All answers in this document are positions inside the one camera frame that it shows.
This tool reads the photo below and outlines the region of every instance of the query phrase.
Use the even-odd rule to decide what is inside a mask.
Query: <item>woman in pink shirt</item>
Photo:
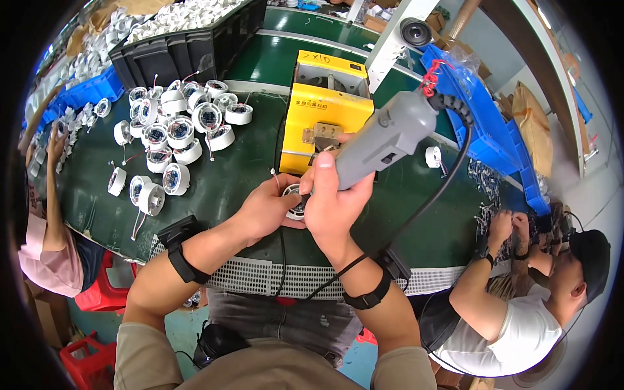
[[[47,148],[46,210],[32,183],[28,183],[29,213],[26,244],[18,251],[24,274],[35,284],[54,293],[74,297],[95,281],[104,248],[73,232],[63,223],[56,193],[56,164],[68,132],[58,137],[58,122],[52,126]],[[32,146],[26,155],[31,159]]]

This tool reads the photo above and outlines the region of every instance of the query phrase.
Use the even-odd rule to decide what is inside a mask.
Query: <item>yellow machine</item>
[[[373,114],[362,64],[300,50],[286,114],[280,172],[304,174],[318,152],[338,146]]]

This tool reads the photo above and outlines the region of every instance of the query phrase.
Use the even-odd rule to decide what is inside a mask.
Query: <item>red plastic stool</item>
[[[125,308],[129,288],[117,288],[110,285],[106,268],[113,267],[113,253],[104,252],[100,272],[95,283],[88,290],[74,298],[82,311],[117,311]]]
[[[89,346],[97,349],[97,352],[91,354]],[[72,352],[81,349],[86,357],[84,359],[76,359],[71,355]],[[106,370],[106,366],[115,368],[115,350],[117,343],[102,345],[95,340],[95,331],[84,339],[80,339],[75,343],[66,346],[61,350],[61,361],[71,375],[78,390],[91,390],[94,388],[94,381],[98,384],[110,384],[112,389],[112,375]]]

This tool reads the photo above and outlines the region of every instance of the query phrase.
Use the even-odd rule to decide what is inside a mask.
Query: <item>pink shirt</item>
[[[82,290],[82,263],[74,237],[67,227],[67,246],[62,251],[44,251],[46,219],[41,197],[29,184],[29,214],[26,244],[17,252],[22,271],[36,285],[53,293],[75,297]]]

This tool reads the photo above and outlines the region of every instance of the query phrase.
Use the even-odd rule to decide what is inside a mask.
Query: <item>fingernail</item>
[[[327,169],[334,166],[334,157],[329,152],[321,152],[316,159],[319,168]]]

